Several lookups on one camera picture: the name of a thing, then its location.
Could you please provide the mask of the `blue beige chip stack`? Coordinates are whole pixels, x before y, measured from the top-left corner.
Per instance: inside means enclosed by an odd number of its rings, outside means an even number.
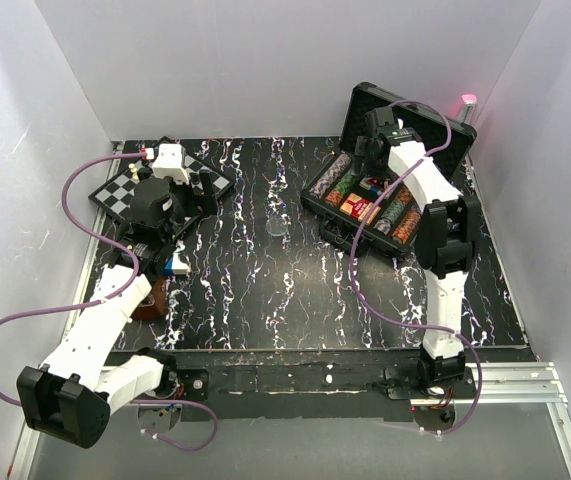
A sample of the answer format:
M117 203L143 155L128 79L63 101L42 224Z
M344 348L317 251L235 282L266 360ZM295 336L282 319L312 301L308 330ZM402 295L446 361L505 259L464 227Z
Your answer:
M322 198L333 182L350 167L351 162L351 157L347 153L341 153L310 189L310 194Z

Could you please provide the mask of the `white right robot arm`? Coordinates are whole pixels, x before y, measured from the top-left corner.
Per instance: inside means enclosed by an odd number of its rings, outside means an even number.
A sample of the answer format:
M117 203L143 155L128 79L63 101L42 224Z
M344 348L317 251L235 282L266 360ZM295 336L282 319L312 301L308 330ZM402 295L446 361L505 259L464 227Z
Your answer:
M420 346L417 383L429 397L440 397L465 375L462 302L477 252L480 203L463 195L435 165L433 156L452 139L447 119L445 140L427 149L415 130L404 126L391 105L365 114L368 134L357 139L355 155L372 176L398 176L386 190L403 184L419 210L415 255L427 288L427 324Z

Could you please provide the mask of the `orange chip stack left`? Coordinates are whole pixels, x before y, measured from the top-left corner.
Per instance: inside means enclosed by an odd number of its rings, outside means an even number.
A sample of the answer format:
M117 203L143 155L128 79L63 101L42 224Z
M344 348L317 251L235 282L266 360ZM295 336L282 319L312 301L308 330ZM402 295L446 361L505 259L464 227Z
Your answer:
M334 207L339 207L341 202L343 201L344 197L346 196L346 192L341 191L337 188L334 188L324 199L324 201L332 205Z

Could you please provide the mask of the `aluminium front rail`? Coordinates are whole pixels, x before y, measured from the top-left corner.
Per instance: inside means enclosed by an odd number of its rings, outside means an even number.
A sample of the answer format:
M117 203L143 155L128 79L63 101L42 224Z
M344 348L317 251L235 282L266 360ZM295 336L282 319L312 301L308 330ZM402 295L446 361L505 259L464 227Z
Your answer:
M571 479L571 420L550 363L476 370L481 397L430 412L366 391L216 392L209 410L116 413L84 450L25 432L14 479Z

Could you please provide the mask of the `blue grey chip stack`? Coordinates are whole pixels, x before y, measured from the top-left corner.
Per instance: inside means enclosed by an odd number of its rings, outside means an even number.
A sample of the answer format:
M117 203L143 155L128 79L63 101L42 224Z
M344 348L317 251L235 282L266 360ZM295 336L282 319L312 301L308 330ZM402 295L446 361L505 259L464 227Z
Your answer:
M392 222L387 218L381 218L377 221L374 228L384 235L388 235L391 231Z

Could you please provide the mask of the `blue white card deck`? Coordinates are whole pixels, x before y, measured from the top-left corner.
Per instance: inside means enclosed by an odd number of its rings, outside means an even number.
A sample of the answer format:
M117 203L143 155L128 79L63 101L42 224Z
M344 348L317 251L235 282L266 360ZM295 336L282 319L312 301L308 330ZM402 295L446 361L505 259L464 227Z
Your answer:
M384 191L388 188L390 184L390 179L378 179L374 177L365 176L361 179L359 186L364 190L375 194L377 197L380 197Z

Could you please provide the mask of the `blue white flat card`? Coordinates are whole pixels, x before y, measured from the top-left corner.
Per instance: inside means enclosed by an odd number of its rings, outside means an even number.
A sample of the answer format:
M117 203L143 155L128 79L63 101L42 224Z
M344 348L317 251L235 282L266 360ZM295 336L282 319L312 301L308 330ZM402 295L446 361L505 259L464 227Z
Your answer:
M182 261L177 254L174 254L172 258L166 263L162 270L162 275L165 277L169 276L184 276L191 272L191 267L188 263Z

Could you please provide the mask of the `black poker chip case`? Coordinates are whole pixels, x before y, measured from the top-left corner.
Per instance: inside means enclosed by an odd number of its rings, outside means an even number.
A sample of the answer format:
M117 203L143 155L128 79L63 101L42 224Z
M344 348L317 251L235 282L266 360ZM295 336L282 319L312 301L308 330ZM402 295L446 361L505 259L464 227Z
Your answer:
M452 177L475 130L372 83L351 93L339 151L300 195L321 238L346 253L370 246L427 267L469 262L480 203Z

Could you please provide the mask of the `green grey chip stack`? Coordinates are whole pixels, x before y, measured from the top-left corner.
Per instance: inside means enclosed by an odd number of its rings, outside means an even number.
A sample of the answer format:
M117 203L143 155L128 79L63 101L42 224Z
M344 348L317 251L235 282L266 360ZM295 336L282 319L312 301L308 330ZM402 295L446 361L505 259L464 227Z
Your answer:
M398 199L393 200L386 210L383 212L381 219L387 220L391 224L395 224L399 216L403 213L406 204Z

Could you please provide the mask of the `red yellow card deck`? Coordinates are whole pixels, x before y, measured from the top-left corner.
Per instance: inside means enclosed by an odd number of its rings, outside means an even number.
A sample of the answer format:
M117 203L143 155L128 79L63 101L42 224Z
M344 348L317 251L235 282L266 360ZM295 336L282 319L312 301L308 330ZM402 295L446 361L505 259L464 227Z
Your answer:
M367 198L361 197L357 193L350 193L340 205L340 211L361 222L370 211L372 211L371 217L375 218L380 208L374 208L373 202Z

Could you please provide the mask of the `white chess queen piece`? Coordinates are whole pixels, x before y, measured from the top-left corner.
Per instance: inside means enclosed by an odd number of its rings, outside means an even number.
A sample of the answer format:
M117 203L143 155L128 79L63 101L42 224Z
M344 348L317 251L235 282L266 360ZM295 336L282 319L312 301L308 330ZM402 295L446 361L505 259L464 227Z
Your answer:
M139 174L138 174L138 167L134 163L130 163L129 164L129 170L131 173L132 180L135 182L139 182L140 178L139 178Z

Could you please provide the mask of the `black silver chess board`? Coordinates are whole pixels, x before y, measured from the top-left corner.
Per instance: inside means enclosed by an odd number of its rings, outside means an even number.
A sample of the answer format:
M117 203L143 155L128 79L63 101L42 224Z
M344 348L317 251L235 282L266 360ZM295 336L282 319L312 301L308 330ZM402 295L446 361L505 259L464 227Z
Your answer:
M158 155L158 147L165 143L179 143L168 137L163 137L158 141L127 141L124 145L126 153L131 150L140 150L148 154L146 159L139 158L136 160L135 165L138 170L149 168L152 170L151 165ZM209 163L191 156L185 149L184 167L190 174L199 174L202 171L210 171L214 188L216 191L217 202L223 198L226 193L235 185L235 181L224 175L222 171L213 167ZM89 195L89 200L92 201L99 209L103 210L105 214L115 222L121 224L126 221L127 212L131 199L133 197L133 189L139 183L131 178L129 168L123 167L109 178L102 186L98 187L93 193ZM195 212L192 209L190 202L190 215L185 218L185 224L179 234L189 230L195 223L197 223L205 214L202 212Z

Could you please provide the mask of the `clear round dealer button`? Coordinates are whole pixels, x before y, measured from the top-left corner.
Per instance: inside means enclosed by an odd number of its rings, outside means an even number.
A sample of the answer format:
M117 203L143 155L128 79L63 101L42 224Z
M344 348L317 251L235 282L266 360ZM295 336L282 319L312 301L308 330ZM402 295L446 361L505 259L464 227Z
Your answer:
M281 216L270 216L266 221L266 231L272 237L283 237L288 234L289 223Z

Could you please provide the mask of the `pink capped metal post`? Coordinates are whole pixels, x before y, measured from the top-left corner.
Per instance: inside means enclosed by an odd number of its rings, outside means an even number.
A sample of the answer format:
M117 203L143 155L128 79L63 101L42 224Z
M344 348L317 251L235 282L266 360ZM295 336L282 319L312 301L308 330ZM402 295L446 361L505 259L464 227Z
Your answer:
M457 115L457 121L470 125L477 107L477 97L474 94L463 94Z

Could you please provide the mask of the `orange black chip stack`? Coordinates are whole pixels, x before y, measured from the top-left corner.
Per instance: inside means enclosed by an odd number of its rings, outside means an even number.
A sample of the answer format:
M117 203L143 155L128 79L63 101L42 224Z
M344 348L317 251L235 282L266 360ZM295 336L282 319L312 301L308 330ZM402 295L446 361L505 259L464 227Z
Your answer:
M419 210L410 210L392 234L392 239L400 244L406 244L421 220Z

